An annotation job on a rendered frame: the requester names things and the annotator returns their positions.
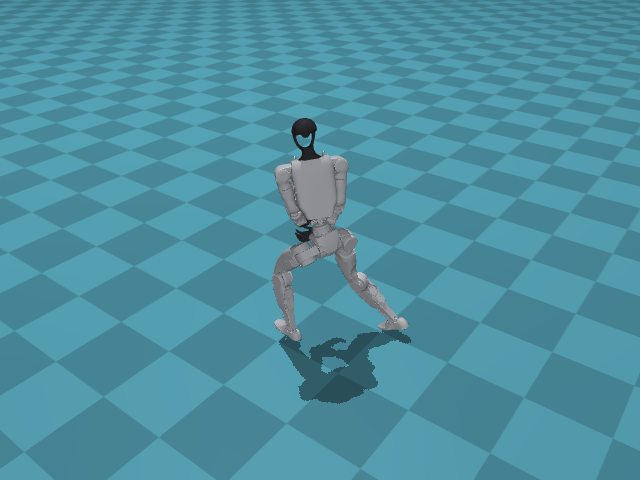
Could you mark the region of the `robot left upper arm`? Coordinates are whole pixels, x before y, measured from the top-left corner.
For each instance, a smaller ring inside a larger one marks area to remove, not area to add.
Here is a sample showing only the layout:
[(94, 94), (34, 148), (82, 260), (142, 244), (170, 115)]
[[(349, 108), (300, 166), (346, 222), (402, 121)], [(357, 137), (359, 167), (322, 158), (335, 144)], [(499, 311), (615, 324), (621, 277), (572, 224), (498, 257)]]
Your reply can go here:
[(277, 166), (274, 170), (274, 176), (280, 195), (286, 204), (288, 213), (294, 214), (298, 213), (300, 210), (295, 203), (294, 191), (292, 184), (289, 181), (291, 178), (291, 167), (290, 163)]

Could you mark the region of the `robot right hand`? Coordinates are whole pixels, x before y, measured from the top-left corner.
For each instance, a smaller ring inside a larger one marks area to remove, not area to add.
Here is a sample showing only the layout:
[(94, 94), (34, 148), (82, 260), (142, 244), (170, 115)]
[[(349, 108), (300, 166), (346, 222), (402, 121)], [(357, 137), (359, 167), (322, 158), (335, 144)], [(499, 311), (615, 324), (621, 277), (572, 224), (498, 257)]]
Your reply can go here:
[(308, 230), (308, 231), (304, 231), (304, 232), (301, 232), (301, 231), (298, 231), (298, 230), (296, 229), (296, 232), (297, 232), (297, 233), (299, 233), (299, 234), (297, 234), (297, 233), (295, 232), (296, 237), (297, 237), (297, 238), (299, 239), (299, 241), (301, 241), (301, 242), (307, 242), (307, 241), (310, 241), (310, 240), (309, 240), (309, 235), (311, 235), (311, 234), (313, 233), (313, 228), (312, 228), (312, 227), (308, 227), (308, 226), (304, 226), (303, 228), (310, 229), (310, 230)]

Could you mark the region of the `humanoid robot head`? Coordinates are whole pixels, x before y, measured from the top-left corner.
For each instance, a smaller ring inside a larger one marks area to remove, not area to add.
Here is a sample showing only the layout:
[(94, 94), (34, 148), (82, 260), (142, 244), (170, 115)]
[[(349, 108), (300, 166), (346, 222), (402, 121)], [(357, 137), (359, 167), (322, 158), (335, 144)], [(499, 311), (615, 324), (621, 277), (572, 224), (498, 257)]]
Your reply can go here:
[[(318, 155), (315, 151), (314, 151), (314, 139), (315, 139), (315, 131), (317, 131), (317, 127), (315, 125), (315, 123), (308, 118), (301, 118), (299, 120), (297, 120), (293, 126), (292, 126), (292, 135), (293, 135), (293, 139), (295, 141), (295, 144), (297, 145), (297, 147), (302, 150), (302, 156), (298, 159), (299, 160), (312, 160), (312, 159), (318, 159), (322, 156)], [(312, 134), (312, 139), (311, 139), (311, 143), (308, 147), (302, 147), (299, 145), (296, 136), (297, 135), (301, 135), (303, 138), (307, 138), (309, 137), (310, 133)]]

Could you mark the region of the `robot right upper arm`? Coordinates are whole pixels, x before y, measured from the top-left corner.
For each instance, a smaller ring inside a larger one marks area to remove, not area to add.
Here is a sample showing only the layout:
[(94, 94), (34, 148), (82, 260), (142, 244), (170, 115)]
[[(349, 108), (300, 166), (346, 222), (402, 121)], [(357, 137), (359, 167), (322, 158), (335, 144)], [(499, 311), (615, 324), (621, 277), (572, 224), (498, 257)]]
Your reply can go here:
[(336, 181), (336, 192), (337, 192), (337, 203), (335, 207), (342, 206), (346, 202), (346, 188), (347, 188), (347, 170), (348, 163), (341, 156), (330, 156), (335, 171), (335, 181)]

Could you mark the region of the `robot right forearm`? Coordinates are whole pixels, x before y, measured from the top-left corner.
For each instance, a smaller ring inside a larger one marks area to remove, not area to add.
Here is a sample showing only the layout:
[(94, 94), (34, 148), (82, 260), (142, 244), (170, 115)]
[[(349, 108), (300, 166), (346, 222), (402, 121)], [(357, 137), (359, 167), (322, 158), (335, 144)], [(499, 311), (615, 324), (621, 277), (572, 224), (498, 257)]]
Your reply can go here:
[(345, 207), (345, 204), (342, 206), (335, 207), (333, 216), (326, 217), (326, 220), (329, 221), (329, 224), (331, 225), (331, 227), (334, 227), (334, 224), (336, 223), (339, 215), (344, 210), (344, 207)]

